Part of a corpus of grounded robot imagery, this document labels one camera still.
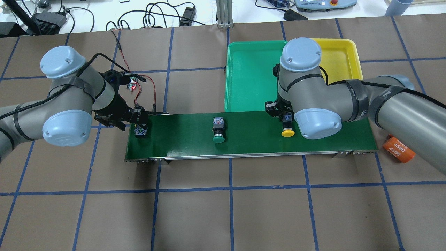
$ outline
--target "black device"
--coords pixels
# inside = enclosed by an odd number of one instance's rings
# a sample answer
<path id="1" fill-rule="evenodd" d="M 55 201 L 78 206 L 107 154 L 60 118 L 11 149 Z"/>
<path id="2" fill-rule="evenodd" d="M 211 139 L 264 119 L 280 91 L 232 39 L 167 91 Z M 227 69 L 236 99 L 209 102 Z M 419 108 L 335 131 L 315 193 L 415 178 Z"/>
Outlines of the black device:
<path id="1" fill-rule="evenodd" d="M 283 19 L 287 21 L 291 20 L 308 20 L 308 18 L 302 16 L 301 14 L 293 11 L 292 9 L 289 9 L 283 14 Z"/>
<path id="2" fill-rule="evenodd" d="M 57 14 L 44 10 L 41 13 L 36 13 L 33 15 L 42 32 L 42 35 L 59 33 L 60 28 L 66 23 L 66 17 L 64 16 L 66 14 L 65 12 L 62 13 Z"/>
<path id="3" fill-rule="evenodd" d="M 43 11 L 29 17 L 15 0 L 3 0 L 3 2 L 28 27 L 26 33 L 29 35 L 58 34 L 60 28 L 66 23 L 65 12 L 57 14 Z"/>
<path id="4" fill-rule="evenodd" d="M 180 21 L 180 26 L 191 26 L 192 20 L 195 18 L 197 11 L 195 8 L 186 7 Z"/>
<path id="5" fill-rule="evenodd" d="M 0 22 L 0 38 L 18 37 L 26 34 L 17 23 Z"/>

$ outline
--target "green push button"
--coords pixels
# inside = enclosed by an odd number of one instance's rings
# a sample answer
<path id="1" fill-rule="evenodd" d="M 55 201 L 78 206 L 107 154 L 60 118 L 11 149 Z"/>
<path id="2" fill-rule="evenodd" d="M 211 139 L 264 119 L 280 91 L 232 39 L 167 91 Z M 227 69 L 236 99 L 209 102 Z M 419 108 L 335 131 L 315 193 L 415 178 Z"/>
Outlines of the green push button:
<path id="1" fill-rule="evenodd" d="M 224 142 L 224 138 L 222 136 L 215 136 L 212 138 L 212 141 L 215 143 L 223 143 Z"/>

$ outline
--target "gray cylinder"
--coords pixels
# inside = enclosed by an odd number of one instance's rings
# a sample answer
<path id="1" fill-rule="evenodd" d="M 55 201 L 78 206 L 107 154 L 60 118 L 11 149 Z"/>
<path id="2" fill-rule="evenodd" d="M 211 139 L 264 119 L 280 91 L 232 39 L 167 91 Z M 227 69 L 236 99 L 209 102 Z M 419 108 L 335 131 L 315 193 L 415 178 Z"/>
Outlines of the gray cylinder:
<path id="1" fill-rule="evenodd" d="M 383 104 L 378 122 L 446 175 L 446 109 L 402 92 Z"/>

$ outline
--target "yellow push button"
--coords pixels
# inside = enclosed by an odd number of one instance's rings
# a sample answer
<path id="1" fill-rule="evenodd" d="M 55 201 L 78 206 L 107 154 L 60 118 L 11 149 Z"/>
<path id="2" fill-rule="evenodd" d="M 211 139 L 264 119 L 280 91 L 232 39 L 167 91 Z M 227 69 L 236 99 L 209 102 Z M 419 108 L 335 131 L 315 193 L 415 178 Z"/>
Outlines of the yellow push button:
<path id="1" fill-rule="evenodd" d="M 292 130 L 290 130 L 290 129 L 287 129 L 287 130 L 283 130 L 283 132 L 282 132 L 282 136 L 284 136 L 284 137 L 291 137 L 291 136 L 294 136 L 294 131 L 292 131 Z"/>

